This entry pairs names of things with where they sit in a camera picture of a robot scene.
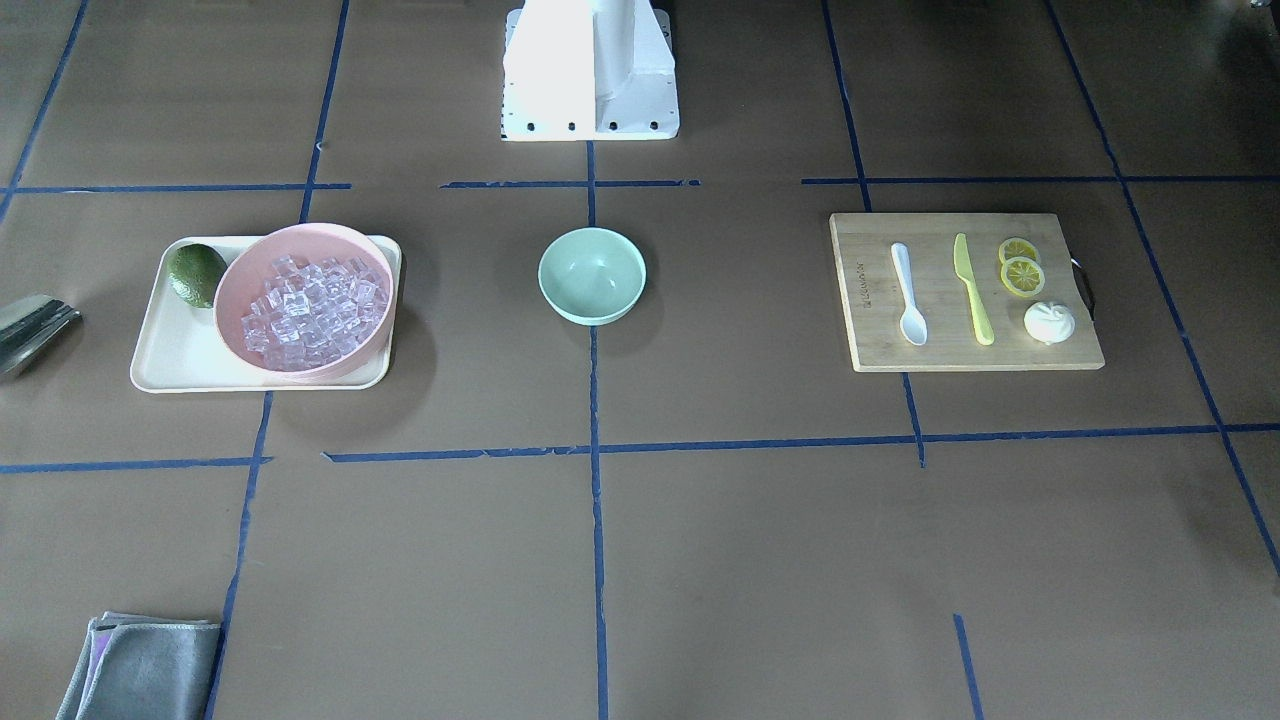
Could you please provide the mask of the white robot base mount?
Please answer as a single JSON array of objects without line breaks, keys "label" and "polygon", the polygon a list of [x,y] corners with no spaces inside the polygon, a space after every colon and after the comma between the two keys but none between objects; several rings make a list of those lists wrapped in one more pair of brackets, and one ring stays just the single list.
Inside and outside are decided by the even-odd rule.
[{"label": "white robot base mount", "polygon": [[669,13],[649,1],[526,1],[506,17],[500,137],[663,141],[681,117]]}]

